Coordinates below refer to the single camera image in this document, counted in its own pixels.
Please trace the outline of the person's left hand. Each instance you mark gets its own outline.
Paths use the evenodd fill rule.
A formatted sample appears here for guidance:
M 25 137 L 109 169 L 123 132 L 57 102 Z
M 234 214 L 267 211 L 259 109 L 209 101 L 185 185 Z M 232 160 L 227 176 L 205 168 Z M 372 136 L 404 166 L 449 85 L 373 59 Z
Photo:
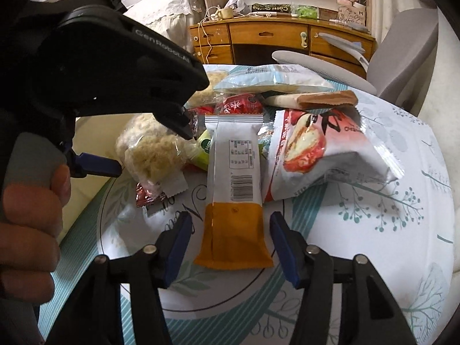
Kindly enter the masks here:
M 3 192 L 1 224 L 1 287 L 6 298 L 43 304 L 55 292 L 51 273 L 60 259 L 57 237 L 62 209 L 69 202 L 69 168 L 61 165 L 51 185 L 13 183 Z

